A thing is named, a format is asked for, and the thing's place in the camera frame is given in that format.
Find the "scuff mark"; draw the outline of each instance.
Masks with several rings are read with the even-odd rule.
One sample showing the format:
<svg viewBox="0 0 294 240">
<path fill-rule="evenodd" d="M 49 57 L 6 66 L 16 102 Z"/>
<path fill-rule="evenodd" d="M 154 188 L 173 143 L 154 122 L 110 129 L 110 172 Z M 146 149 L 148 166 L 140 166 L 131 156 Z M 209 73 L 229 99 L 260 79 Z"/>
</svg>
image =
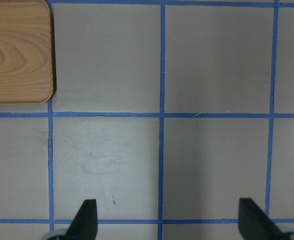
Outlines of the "scuff mark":
<svg viewBox="0 0 294 240">
<path fill-rule="evenodd" d="M 115 205 L 115 204 L 116 204 L 115 197 L 113 196 L 113 193 L 112 193 L 111 195 L 112 195 L 112 202 L 113 202 L 113 205 Z"/>
<path fill-rule="evenodd" d="M 201 110 L 199 113 L 197 113 L 197 114 L 195 115 L 195 117 L 198 116 L 198 115 L 200 115 L 201 113 L 202 113 L 202 110 Z"/>
</svg>

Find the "gray tile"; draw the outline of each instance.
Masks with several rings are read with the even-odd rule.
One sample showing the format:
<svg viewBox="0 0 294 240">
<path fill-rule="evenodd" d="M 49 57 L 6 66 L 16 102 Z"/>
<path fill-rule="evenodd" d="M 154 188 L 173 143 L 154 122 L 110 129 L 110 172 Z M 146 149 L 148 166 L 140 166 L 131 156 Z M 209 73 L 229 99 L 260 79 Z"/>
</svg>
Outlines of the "gray tile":
<svg viewBox="0 0 294 240">
<path fill-rule="evenodd" d="M 48 103 L 0 105 L 0 113 L 46 113 Z"/>
<path fill-rule="evenodd" d="M 48 119 L 0 118 L 0 219 L 46 219 L 48 207 Z"/>
<path fill-rule="evenodd" d="M 67 229 L 68 225 L 55 225 Z M 158 225 L 153 224 L 100 224 L 96 240 L 156 240 Z"/>
<path fill-rule="evenodd" d="M 0 240 L 38 240 L 49 231 L 47 224 L 6 224 L 0 223 Z"/>
<path fill-rule="evenodd" d="M 97 199 L 99 219 L 155 219 L 157 118 L 56 118 L 55 216 L 72 219 Z"/>
<path fill-rule="evenodd" d="M 268 113 L 271 8 L 168 6 L 166 112 Z"/>
<path fill-rule="evenodd" d="M 270 216 L 294 218 L 294 119 L 275 119 Z"/>
<path fill-rule="evenodd" d="M 279 9 L 274 109 L 294 113 L 294 8 Z"/>
<path fill-rule="evenodd" d="M 240 197 L 264 206 L 267 119 L 168 118 L 164 218 L 237 218 Z"/>
<path fill-rule="evenodd" d="M 54 4 L 55 111 L 158 112 L 160 6 Z"/>
<path fill-rule="evenodd" d="M 242 240 L 236 224 L 164 225 L 163 240 Z"/>
</svg>

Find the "wooden block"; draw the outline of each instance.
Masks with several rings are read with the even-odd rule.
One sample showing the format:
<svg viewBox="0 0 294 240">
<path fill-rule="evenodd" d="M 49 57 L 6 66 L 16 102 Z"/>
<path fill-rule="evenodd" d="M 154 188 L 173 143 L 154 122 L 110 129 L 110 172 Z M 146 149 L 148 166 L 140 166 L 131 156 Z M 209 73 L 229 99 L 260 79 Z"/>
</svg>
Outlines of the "wooden block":
<svg viewBox="0 0 294 240">
<path fill-rule="evenodd" d="M 0 104 L 53 94 L 51 13 L 43 0 L 0 0 Z"/>
</svg>

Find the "grid line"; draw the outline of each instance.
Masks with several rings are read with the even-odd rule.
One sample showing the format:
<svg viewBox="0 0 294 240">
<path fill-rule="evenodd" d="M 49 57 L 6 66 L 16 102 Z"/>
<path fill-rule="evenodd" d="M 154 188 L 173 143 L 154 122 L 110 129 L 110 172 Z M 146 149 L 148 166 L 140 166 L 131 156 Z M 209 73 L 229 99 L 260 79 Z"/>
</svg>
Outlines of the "grid line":
<svg viewBox="0 0 294 240">
<path fill-rule="evenodd" d="M 94 117 L 107 117 L 107 118 L 240 118 L 240 119 L 268 119 L 268 113 L 177 113 L 177 112 L 53 112 L 53 118 L 94 118 Z M 0 112 L 0 118 L 48 118 L 47 112 Z M 274 113 L 274 119 L 294 119 L 294 113 Z"/>
<path fill-rule="evenodd" d="M 226 6 L 254 8 L 294 8 L 294 3 L 235 2 L 235 1 L 181 1 L 181 0 L 47 0 L 51 4 L 117 4 L 117 5 L 174 5 L 174 6 Z"/>
<path fill-rule="evenodd" d="M 276 80 L 276 60 L 277 60 L 277 31 L 278 31 L 278 8 L 273 10 L 272 28 L 272 54 L 271 54 L 271 77 L 270 77 L 270 99 L 269 99 L 269 126 L 268 126 L 268 153 L 267 153 L 267 175 L 265 193 L 265 213 L 269 215 L 270 208 L 270 188 L 271 188 L 271 168 L 272 168 L 272 140 L 273 140 L 273 119 L 274 119 L 274 90 Z"/>
<path fill-rule="evenodd" d="M 276 224 L 294 224 L 294 218 L 272 218 L 272 221 Z M 49 219 L 11 219 L 1 218 L 0 224 L 50 224 Z M 72 219 L 55 219 L 54 224 L 70 224 Z M 100 219 L 98 224 L 146 224 L 146 225 L 158 225 L 162 222 L 163 225 L 188 225 L 188 224 L 237 224 L 236 218 L 224 218 L 224 219 Z"/>
<path fill-rule="evenodd" d="M 163 224 L 163 166 L 164 166 L 164 113 L 165 113 L 165 66 L 166 66 L 166 5 L 160 7 L 160 116 L 159 116 L 159 177 L 158 177 L 158 240 L 162 240 Z"/>
<path fill-rule="evenodd" d="M 274 86 L 276 81 L 276 51 L 279 8 L 294 8 L 294 3 L 274 2 L 232 2 L 232 1 L 174 1 L 174 0 L 46 0 L 51 4 L 120 4 L 120 5 L 160 5 L 161 9 L 161 61 L 160 61 L 160 108 L 159 112 L 54 112 L 52 99 L 48 101 L 47 112 L 0 112 L 0 118 L 48 118 L 48 181 L 49 219 L 0 219 L 0 224 L 47 224 L 50 231 L 55 224 L 70 224 L 71 219 L 54 218 L 54 171 L 53 171 L 53 130 L 54 118 L 63 117 L 110 117 L 110 118 L 159 118 L 159 178 L 158 178 L 158 219 L 100 219 L 99 224 L 149 224 L 158 225 L 158 240 L 162 240 L 163 225 L 187 224 L 237 224 L 237 219 L 163 219 L 163 171 L 164 171 L 164 128 L 165 118 L 248 118 L 268 119 L 268 154 L 266 171 L 265 212 L 269 214 L 272 170 L 273 122 L 275 118 L 294 119 L 294 113 L 274 113 Z M 270 77 L 269 113 L 181 113 L 165 112 L 165 13 L 166 6 L 217 6 L 273 8 L 272 59 Z M 275 223 L 294 223 L 294 218 L 275 218 Z"/>
<path fill-rule="evenodd" d="M 48 101 L 48 182 L 49 182 L 49 220 L 50 231 L 54 230 L 54 185 L 53 185 L 53 110 L 52 99 Z"/>
</svg>

